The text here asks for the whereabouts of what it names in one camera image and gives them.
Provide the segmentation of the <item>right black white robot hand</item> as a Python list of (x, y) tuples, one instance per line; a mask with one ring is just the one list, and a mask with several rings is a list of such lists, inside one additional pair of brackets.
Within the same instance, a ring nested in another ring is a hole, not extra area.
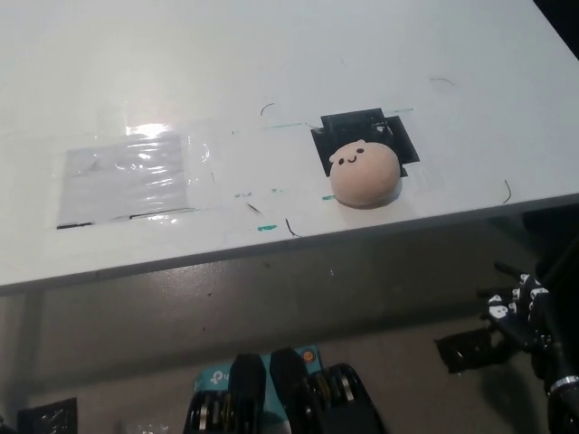
[(496, 261), (494, 268), (515, 280), (512, 287), (477, 289), (486, 302), (482, 319), (498, 329), (520, 350), (533, 353), (541, 346), (539, 307), (550, 298), (549, 291), (529, 272)]

